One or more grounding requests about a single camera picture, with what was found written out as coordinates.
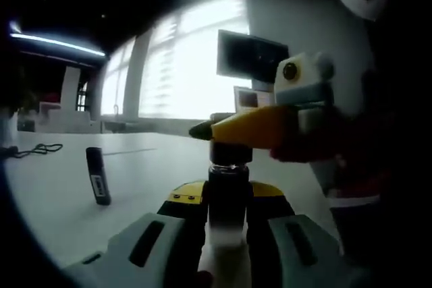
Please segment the person's right hand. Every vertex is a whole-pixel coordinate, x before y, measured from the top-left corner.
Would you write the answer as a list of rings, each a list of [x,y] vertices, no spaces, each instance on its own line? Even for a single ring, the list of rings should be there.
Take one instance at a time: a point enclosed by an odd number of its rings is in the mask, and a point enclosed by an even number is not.
[[[286,140],[269,150],[270,156],[285,163],[309,163],[324,161],[334,157],[339,150],[339,142],[332,136],[307,134]]]

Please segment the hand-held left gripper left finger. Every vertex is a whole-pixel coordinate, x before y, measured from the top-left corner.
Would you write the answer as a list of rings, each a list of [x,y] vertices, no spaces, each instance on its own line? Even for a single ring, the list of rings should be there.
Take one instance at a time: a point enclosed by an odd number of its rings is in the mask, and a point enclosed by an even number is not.
[[[77,287],[195,287],[207,222],[207,184],[174,189],[149,212],[114,235],[105,252],[69,265]]]

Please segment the person's left hand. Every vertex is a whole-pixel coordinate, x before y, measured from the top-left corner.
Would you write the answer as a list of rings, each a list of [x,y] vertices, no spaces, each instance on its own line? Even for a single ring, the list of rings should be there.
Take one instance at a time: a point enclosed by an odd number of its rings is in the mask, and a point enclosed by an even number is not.
[[[206,270],[198,271],[196,274],[196,286],[198,288],[211,288],[213,285],[213,275]]]

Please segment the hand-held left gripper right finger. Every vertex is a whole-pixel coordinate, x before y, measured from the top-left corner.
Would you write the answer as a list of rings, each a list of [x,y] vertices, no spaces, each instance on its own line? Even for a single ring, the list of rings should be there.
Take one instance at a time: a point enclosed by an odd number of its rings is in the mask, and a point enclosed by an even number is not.
[[[345,259],[332,235],[295,214],[283,192],[253,181],[248,198],[252,287],[370,287],[371,274]]]

